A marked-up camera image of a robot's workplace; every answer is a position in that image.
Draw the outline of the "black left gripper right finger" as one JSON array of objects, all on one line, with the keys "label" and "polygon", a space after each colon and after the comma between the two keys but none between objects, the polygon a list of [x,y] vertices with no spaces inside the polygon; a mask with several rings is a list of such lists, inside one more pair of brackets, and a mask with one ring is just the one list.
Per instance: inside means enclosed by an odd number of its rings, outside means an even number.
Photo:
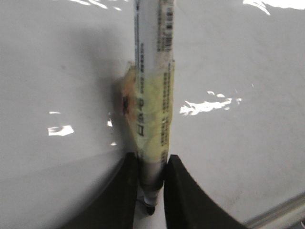
[{"label": "black left gripper right finger", "polygon": [[164,212],[168,229],[245,229],[196,183],[178,155],[165,170]]}]

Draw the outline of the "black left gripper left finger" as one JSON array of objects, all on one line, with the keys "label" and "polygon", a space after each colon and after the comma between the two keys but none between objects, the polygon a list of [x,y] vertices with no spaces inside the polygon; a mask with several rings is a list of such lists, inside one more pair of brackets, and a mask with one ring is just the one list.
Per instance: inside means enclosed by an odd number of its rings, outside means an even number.
[{"label": "black left gripper left finger", "polygon": [[135,153],[123,158],[115,176],[97,198],[62,229],[132,229],[138,189]]}]

